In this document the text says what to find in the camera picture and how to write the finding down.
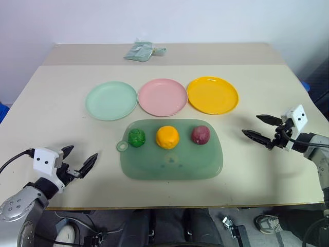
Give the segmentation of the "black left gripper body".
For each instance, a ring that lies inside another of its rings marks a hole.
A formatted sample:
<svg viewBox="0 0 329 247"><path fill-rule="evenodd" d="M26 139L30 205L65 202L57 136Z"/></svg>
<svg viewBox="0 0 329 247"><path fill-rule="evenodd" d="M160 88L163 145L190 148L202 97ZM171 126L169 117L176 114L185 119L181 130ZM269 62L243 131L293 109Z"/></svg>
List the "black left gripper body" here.
<svg viewBox="0 0 329 247"><path fill-rule="evenodd" d="M58 168L56 171L57 177L64 184L64 186L67 186L74 179L83 178L83 176L81 176L80 172L78 172L77 175L72 175L67 172L68 170L69 170L69 165L67 163L62 163L62 166L60 168Z"/></svg>

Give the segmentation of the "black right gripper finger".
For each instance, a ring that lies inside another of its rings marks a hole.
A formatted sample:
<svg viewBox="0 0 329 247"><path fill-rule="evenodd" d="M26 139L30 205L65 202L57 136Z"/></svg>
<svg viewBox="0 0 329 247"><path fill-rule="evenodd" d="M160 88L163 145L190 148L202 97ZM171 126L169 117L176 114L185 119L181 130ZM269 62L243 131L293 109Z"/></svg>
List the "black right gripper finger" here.
<svg viewBox="0 0 329 247"><path fill-rule="evenodd" d="M282 119L268 114L259 114L256 117L262 122L269 124L271 126L280 126L282 124Z"/></svg>
<svg viewBox="0 0 329 247"><path fill-rule="evenodd" d="M261 133L252 130L243 129L242 132L252 141L265 146L267 149L272 149L272 141L270 138L265 137Z"/></svg>

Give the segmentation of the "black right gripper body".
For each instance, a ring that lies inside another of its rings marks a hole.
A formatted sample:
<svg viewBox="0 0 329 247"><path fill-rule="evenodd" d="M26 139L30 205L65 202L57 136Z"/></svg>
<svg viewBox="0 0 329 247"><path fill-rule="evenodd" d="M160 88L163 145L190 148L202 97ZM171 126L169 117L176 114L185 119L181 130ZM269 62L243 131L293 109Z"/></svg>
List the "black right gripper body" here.
<svg viewBox="0 0 329 247"><path fill-rule="evenodd" d="M271 150L274 147L279 147L291 150L294 145L294 142L290 140L293 132L292 127L294 126L293 121L287 120L283 122L282 120L274 120L270 124L277 126L277 128L275 129L274 139L268 143L268 149Z"/></svg>

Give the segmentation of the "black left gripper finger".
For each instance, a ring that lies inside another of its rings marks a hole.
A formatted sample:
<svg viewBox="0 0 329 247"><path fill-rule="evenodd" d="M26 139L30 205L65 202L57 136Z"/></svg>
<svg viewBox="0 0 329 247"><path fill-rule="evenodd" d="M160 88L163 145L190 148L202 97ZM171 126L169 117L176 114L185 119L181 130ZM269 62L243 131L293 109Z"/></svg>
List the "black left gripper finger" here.
<svg viewBox="0 0 329 247"><path fill-rule="evenodd" d="M62 159L62 161L64 161L65 158L69 156L69 154L71 153L71 151L73 150L73 148L74 148L74 145L69 145L69 146L66 146L66 147L63 147L62 148L62 152L63 152L63 159Z"/></svg>
<svg viewBox="0 0 329 247"><path fill-rule="evenodd" d="M97 160L97 157L98 153L95 153L83 163L83 166L78 171L78 178L83 179L90 172Z"/></svg>

